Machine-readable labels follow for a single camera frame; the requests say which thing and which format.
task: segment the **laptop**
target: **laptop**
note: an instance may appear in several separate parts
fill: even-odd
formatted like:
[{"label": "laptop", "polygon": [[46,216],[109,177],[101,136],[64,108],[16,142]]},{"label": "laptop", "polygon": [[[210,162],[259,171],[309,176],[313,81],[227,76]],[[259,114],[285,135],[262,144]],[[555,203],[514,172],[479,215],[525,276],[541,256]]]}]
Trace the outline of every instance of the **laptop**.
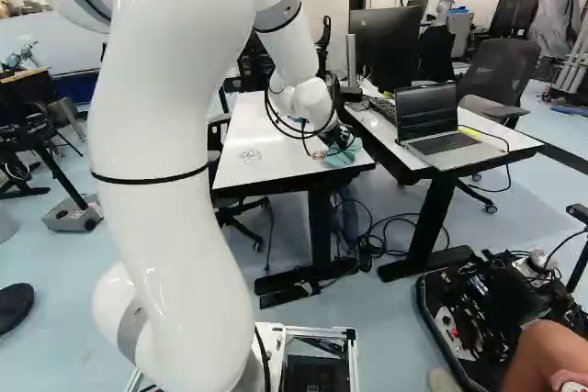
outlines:
[{"label": "laptop", "polygon": [[458,130],[456,85],[434,84],[396,92],[398,143],[445,171],[506,154]]}]

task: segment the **laptop keyboard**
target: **laptop keyboard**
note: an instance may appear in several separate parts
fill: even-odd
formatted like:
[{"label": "laptop keyboard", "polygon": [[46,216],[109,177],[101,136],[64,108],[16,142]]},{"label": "laptop keyboard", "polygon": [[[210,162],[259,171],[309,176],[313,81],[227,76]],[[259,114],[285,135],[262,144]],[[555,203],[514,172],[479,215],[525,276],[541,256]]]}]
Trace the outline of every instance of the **laptop keyboard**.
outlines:
[{"label": "laptop keyboard", "polygon": [[454,149],[461,149],[463,147],[472,146],[474,144],[480,144],[479,141],[474,140],[472,137],[465,133],[449,133],[442,137],[434,137],[429,140],[420,140],[411,142],[416,150],[423,155],[435,155],[442,151],[453,151]]},{"label": "laptop keyboard", "polygon": [[368,102],[376,111],[386,118],[390,123],[396,126],[396,106],[386,98],[369,97]]}]

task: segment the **black table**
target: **black table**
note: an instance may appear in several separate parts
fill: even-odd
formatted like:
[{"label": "black table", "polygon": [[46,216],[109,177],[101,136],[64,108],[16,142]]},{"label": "black table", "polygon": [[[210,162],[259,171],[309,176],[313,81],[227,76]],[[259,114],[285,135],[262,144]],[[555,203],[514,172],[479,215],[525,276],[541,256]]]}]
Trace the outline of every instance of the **black table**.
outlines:
[{"label": "black table", "polygon": [[[364,82],[364,88],[364,93],[367,95],[381,96],[368,81]],[[357,110],[345,106],[340,117],[355,128],[356,134],[364,141],[365,149],[396,178],[400,185],[414,185],[422,179],[432,180],[421,207],[408,257],[378,268],[378,275],[382,282],[392,282],[403,277],[444,268],[453,263],[467,262],[473,256],[472,249],[467,246],[433,252],[455,188],[458,187],[465,192],[469,190],[458,179],[531,158],[543,147],[538,140],[460,108],[458,110],[459,124],[508,140],[510,152],[500,158],[440,172],[399,146],[396,143],[396,128],[383,116],[374,110],[365,110],[361,106],[355,109]],[[505,148],[501,140],[481,134],[477,136],[499,149]]]}]

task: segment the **person's knee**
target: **person's knee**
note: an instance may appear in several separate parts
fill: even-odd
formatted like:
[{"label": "person's knee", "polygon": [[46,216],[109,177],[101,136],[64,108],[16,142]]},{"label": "person's knee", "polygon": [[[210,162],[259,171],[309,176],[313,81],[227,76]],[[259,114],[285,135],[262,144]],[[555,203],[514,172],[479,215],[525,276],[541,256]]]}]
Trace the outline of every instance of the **person's knee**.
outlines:
[{"label": "person's knee", "polygon": [[559,323],[550,320],[536,320],[528,325],[518,342],[519,348],[535,351],[552,339],[553,334],[563,328]]}]

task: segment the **white desk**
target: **white desk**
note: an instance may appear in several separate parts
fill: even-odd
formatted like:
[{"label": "white desk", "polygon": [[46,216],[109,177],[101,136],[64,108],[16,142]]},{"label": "white desk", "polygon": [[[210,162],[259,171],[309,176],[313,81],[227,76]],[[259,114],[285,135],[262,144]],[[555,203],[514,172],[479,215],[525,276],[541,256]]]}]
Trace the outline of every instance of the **white desk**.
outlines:
[{"label": "white desk", "polygon": [[[317,138],[308,140],[307,145],[310,151],[326,150]],[[263,92],[238,96],[212,187],[213,195],[246,197],[305,191],[309,201],[312,265],[257,279],[254,291],[260,296],[260,308],[316,296],[321,293],[320,281],[357,272],[355,260],[332,261],[330,195],[348,185],[359,173],[375,167],[363,150],[354,164],[340,169],[312,159],[300,140],[286,137],[271,124]]]},{"label": "white desk", "polygon": [[[364,94],[370,96],[382,96],[378,89],[369,81],[364,83]],[[345,110],[355,121],[367,129],[383,146],[398,157],[406,167],[412,171],[430,168],[429,164],[421,161],[408,150],[396,143],[398,130],[393,124],[390,124],[386,118],[373,109],[359,111],[354,110],[354,107],[354,105],[347,105],[345,106]],[[510,144],[511,151],[535,149],[543,145],[543,143],[534,138],[527,137],[527,135],[524,135],[521,132],[509,129],[502,124],[495,123],[494,121],[481,117],[480,115],[474,114],[461,107],[458,108],[458,120],[459,124],[470,126],[471,128],[479,129],[507,140]],[[494,137],[489,137],[481,133],[477,134],[477,136],[484,142],[487,142],[498,149],[503,150],[505,147],[504,142],[497,140]]]},{"label": "white desk", "polygon": [[[381,96],[370,82],[364,83],[364,94]],[[433,252],[456,187],[484,202],[487,208],[494,207],[490,199],[475,194],[459,178],[522,161],[534,156],[543,147],[538,140],[460,108],[458,110],[459,124],[504,138],[510,144],[510,151],[500,158],[440,172],[399,146],[396,143],[398,135],[396,127],[378,112],[371,109],[354,110],[353,105],[346,105],[343,117],[346,122],[355,127],[367,151],[398,180],[399,184],[413,185],[421,179],[432,180],[413,234],[409,255],[405,260],[383,265],[378,269],[379,277],[383,282],[391,282],[469,260],[473,254],[469,247]],[[501,140],[482,134],[479,136],[491,145],[500,149],[505,148]]]},{"label": "white desk", "polygon": [[[300,126],[294,121],[288,123],[293,127]],[[310,151],[326,150],[316,137],[307,140],[306,144]],[[362,150],[356,162],[346,168],[359,172],[371,169],[374,160]],[[302,141],[279,133],[266,115],[264,93],[252,92],[240,94],[237,98],[212,188],[221,190],[341,170],[312,159],[304,150]]]}]

